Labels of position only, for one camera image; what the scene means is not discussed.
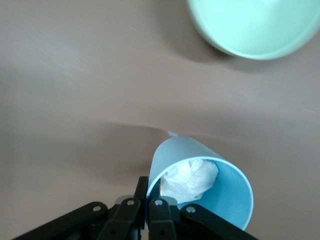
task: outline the beige tabletop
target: beige tabletop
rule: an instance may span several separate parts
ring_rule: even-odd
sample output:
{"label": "beige tabletop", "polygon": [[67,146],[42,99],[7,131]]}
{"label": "beige tabletop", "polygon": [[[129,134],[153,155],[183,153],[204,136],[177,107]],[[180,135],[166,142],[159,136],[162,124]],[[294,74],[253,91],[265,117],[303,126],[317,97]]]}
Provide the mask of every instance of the beige tabletop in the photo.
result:
{"label": "beige tabletop", "polygon": [[248,233],[319,239],[319,42],[253,61],[209,46],[184,0],[1,1],[0,239],[133,194],[167,130],[247,175]]}

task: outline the light blue plastic cup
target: light blue plastic cup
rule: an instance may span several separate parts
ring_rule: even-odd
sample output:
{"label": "light blue plastic cup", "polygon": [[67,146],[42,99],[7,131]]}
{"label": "light blue plastic cup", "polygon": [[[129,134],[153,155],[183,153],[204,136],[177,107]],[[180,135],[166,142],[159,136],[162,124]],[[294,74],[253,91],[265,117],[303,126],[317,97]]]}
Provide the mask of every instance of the light blue plastic cup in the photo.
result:
{"label": "light blue plastic cup", "polygon": [[199,204],[244,230],[249,224],[254,207],[253,191],[248,179],[235,165],[191,137],[171,137],[156,149],[150,169],[146,202],[159,193],[156,186],[163,174],[175,165],[193,159],[214,161],[219,173],[213,187],[201,199],[178,204],[178,208],[190,203]]}
{"label": "light blue plastic cup", "polygon": [[320,26],[320,0],[187,0],[208,43],[234,56],[270,60],[307,43]]}

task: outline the cup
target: cup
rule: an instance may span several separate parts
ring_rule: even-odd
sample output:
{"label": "cup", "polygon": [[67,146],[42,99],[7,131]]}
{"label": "cup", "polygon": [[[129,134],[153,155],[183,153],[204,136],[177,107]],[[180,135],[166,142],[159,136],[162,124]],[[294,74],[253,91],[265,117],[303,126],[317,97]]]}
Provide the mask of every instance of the cup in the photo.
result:
{"label": "cup", "polygon": [[191,203],[199,204],[245,230],[254,207],[253,191],[248,179],[235,165],[191,137],[171,137],[156,149],[149,174],[146,202],[159,195],[159,180],[169,169],[193,159],[213,161],[219,173],[213,187],[201,199],[178,204],[178,208]]}

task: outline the white tissue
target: white tissue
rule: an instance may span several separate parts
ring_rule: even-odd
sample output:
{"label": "white tissue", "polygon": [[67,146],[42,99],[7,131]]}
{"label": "white tissue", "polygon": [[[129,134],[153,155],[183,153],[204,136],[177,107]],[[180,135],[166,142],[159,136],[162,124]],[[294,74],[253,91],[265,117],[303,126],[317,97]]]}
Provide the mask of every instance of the white tissue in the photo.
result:
{"label": "white tissue", "polygon": [[212,188],[218,172],[210,160],[185,161],[161,177],[160,195],[175,198],[178,204],[198,200]]}

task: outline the crumpled paper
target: crumpled paper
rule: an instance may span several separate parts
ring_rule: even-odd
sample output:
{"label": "crumpled paper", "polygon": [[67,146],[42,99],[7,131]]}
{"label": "crumpled paper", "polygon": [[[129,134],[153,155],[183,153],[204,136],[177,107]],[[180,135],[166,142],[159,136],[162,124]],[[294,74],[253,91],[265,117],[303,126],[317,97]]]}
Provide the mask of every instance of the crumpled paper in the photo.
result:
{"label": "crumpled paper", "polygon": [[219,173],[211,160],[194,159],[167,171],[160,181],[160,195],[177,200],[178,204],[199,200],[212,188]]}

